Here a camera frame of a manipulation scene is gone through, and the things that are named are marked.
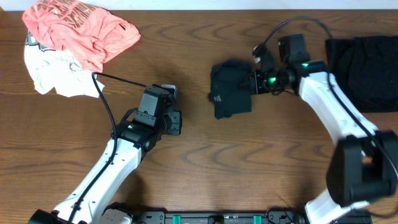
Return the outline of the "black t-shirt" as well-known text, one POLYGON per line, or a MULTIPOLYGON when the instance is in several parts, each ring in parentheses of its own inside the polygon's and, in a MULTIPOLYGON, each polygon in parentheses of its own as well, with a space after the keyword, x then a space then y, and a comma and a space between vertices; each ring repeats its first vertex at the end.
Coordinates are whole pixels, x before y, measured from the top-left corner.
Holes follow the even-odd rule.
POLYGON ((214 104, 216 119, 251 112, 251 92, 240 87, 250 72, 251 64, 242 60, 231 59, 212 66, 208 99, 214 104))

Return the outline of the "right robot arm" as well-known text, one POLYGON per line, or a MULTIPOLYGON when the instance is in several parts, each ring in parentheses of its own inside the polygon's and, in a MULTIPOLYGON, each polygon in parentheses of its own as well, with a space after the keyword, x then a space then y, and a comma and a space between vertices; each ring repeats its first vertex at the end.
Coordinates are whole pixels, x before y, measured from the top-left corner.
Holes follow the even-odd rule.
POLYGON ((322 60, 311 60, 303 35, 279 39, 280 61, 265 43, 252 55, 260 65, 248 77, 251 94, 278 94, 290 88, 316 113, 335 151, 326 173, 326 189, 307 202, 296 223, 338 223, 347 214, 389 197, 397 190, 397 135, 380 131, 350 102, 322 60))

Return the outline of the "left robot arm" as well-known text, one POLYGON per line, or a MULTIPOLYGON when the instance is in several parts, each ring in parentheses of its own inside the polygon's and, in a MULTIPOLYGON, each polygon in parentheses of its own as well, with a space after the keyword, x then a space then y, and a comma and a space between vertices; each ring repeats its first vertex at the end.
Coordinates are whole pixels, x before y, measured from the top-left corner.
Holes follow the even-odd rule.
POLYGON ((38 209, 29 223, 133 223, 130 211, 108 203, 163 135, 180 135, 182 114, 176 104, 176 86, 147 86, 139 107, 114 124, 102 156, 80 185, 52 212, 38 209))

